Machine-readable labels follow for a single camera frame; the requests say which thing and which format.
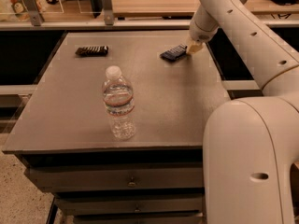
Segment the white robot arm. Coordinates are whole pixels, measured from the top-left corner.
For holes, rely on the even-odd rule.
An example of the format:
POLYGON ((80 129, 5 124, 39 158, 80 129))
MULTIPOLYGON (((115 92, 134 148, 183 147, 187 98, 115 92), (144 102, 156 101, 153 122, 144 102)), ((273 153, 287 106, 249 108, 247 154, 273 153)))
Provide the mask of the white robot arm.
POLYGON ((291 168, 299 160, 298 53, 245 8, 246 0, 199 1, 188 50, 221 28, 263 92, 221 105, 206 123, 206 222, 295 224, 291 168))

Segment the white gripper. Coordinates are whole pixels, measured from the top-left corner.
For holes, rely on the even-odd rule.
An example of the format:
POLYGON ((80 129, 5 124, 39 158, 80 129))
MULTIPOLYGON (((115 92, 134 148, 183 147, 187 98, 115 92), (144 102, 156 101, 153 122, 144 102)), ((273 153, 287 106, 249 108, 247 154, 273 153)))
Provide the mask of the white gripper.
POLYGON ((190 22, 190 37, 186 40, 186 53, 194 54, 198 52, 203 47, 202 43, 210 41, 217 33, 218 28, 218 23, 200 5, 190 22))

